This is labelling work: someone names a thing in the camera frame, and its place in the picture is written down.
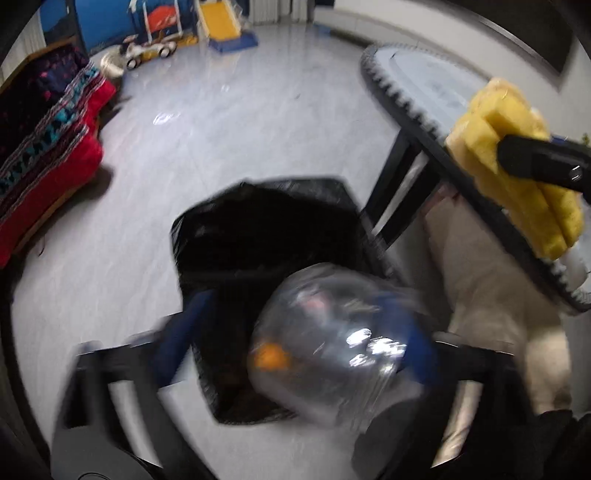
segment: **toy slide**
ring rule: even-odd
[[[240,37],[240,24],[226,2],[201,5],[203,21],[209,30],[209,37],[218,40],[233,40]]]
[[[225,53],[256,47],[254,33],[243,31],[240,24],[242,10],[230,0],[195,0],[199,15],[199,36],[215,50]]]

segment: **blue mat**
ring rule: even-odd
[[[256,47],[258,40],[253,32],[242,32],[240,38],[233,40],[217,41],[209,39],[209,46],[219,53],[228,53],[232,51],[245,50],[246,48]]]

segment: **toy vehicle wheel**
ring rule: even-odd
[[[127,61],[127,68],[128,68],[128,70],[136,69],[137,67],[139,67],[140,63],[142,63],[142,61],[139,59],[139,57],[129,59]]]
[[[160,50],[158,50],[158,55],[160,55],[160,58],[162,58],[162,59],[165,59],[171,53],[172,53],[172,51],[168,47],[162,47]]]

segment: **white tile floor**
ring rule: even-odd
[[[261,27],[258,48],[179,50],[128,73],[102,131],[106,193],[72,205],[27,258],[13,305],[22,377],[50,440],[80,342],[119,345],[181,306],[169,230],[185,209],[250,177],[332,175],[365,202],[397,133],[360,74],[361,49],[313,27]],[[352,437],[301,420],[256,427],[211,418],[191,362],[165,394],[222,479],[348,479]],[[125,385],[115,387],[139,453],[146,445]]]

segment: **patterned blanket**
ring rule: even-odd
[[[96,117],[115,88],[73,45],[27,63],[0,93],[0,268],[20,237],[103,151]]]

